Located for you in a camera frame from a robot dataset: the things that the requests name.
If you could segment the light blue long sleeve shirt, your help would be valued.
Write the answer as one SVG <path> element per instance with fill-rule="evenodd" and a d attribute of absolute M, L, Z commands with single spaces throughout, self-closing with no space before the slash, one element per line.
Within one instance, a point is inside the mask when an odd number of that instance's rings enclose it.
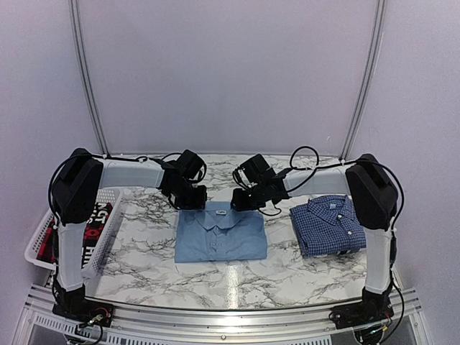
<path fill-rule="evenodd" d="M 235 211 L 228 202 L 209 201 L 203 210 L 179 213 L 176 263 L 266 259 L 267 247 L 265 221 L 257 211 Z"/>

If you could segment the blue checked shirt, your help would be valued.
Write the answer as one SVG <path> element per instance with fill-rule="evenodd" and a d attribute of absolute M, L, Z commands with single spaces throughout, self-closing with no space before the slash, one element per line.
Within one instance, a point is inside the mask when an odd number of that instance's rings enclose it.
<path fill-rule="evenodd" d="M 360 252 L 366 238 L 347 195 L 324 195 L 290 209 L 293 229 L 303 257 Z"/>

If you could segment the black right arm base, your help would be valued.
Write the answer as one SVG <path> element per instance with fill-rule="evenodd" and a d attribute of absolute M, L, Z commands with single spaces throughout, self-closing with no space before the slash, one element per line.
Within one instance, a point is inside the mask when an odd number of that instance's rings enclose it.
<path fill-rule="evenodd" d="M 329 320 L 337 329 L 361 326 L 382 320 L 390 320 L 394 316 L 389 286 L 383 294 L 371 293 L 365 288 L 362 290 L 362 300 L 356 303 L 337 305 L 331 309 Z"/>

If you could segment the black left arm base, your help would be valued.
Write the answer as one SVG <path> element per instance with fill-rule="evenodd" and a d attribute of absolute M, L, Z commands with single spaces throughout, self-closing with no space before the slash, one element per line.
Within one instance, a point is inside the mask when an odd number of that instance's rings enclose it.
<path fill-rule="evenodd" d="M 82 285 L 76 290 L 67 291 L 58 281 L 52 284 L 52 294 L 55 299 L 52 313 L 63 318 L 78 321 L 86 326 L 98 323 L 109 327 L 112 323 L 114 306 L 87 299 L 86 287 Z"/>

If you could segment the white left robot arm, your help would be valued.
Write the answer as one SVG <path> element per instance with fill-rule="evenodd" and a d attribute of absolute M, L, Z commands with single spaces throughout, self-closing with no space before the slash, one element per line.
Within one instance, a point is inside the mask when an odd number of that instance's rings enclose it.
<path fill-rule="evenodd" d="M 207 193 L 201 182 L 206 172 L 204 160 L 189 149 L 175 160 L 104 157 L 75 149 L 53 173 L 48 188 L 50 210 L 57 219 L 60 287 L 67 292 L 83 287 L 81 247 L 100 189 L 155 188 L 174 209 L 202 210 Z"/>

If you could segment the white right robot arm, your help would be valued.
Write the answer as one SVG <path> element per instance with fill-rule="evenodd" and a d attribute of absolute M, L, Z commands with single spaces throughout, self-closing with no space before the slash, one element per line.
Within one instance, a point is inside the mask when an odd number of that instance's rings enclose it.
<path fill-rule="evenodd" d="M 374 293 L 357 304 L 356 316 L 363 322 L 373 321 L 385 306 L 378 295 L 391 285 L 395 260 L 392 232 L 403 208 L 403 190 L 392 171 L 372 154 L 311 170 L 287 167 L 280 172 L 275 172 L 263 156 L 255 155 L 243 163 L 241 169 L 249 186 L 234 189 L 231 207 L 236 211 L 256 211 L 267 203 L 276 205 L 298 196 L 345 195 L 351 198 L 367 245 L 364 289 Z"/>

